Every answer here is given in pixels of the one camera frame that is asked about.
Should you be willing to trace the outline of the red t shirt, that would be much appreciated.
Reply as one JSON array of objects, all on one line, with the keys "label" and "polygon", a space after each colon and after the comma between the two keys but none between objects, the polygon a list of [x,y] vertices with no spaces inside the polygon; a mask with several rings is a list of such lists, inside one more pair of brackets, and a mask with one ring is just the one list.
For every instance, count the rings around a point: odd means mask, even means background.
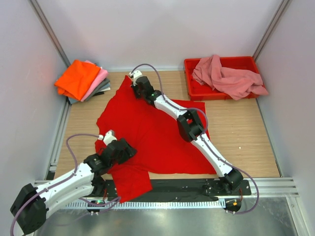
[{"label": "red t shirt", "polygon": [[216,173],[203,154],[182,139],[174,118],[135,97],[128,76],[96,124],[101,135],[113,130],[117,139],[124,138],[137,151],[108,172],[122,203],[152,190],[149,173]]}]

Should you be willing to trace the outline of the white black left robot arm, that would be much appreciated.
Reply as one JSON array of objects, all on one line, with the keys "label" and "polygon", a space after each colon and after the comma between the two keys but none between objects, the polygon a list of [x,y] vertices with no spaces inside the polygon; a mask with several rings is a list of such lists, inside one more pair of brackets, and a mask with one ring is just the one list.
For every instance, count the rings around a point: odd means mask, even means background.
[{"label": "white black left robot arm", "polygon": [[27,184],[20,190],[10,208],[14,216],[10,235],[14,234],[15,224],[19,224],[23,233],[28,235],[64,205],[85,196],[100,196],[106,188],[102,175],[137,153],[124,138],[117,139],[112,130],[96,138],[105,144],[101,153],[88,156],[82,163],[75,161],[73,170],[55,180],[37,187]]}]

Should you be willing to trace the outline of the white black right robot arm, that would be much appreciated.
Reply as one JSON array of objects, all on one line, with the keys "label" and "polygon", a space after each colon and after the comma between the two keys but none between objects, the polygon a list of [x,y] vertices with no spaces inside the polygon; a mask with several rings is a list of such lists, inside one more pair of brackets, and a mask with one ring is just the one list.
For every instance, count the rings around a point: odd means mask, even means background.
[{"label": "white black right robot arm", "polygon": [[186,108],[170,100],[161,91],[154,89],[146,76],[132,77],[131,87],[136,98],[143,98],[148,104],[176,120],[182,139],[195,146],[210,162],[226,194],[232,195],[239,190],[243,176],[221,155],[206,135],[206,129],[199,117],[199,114],[205,115],[202,110]]}]

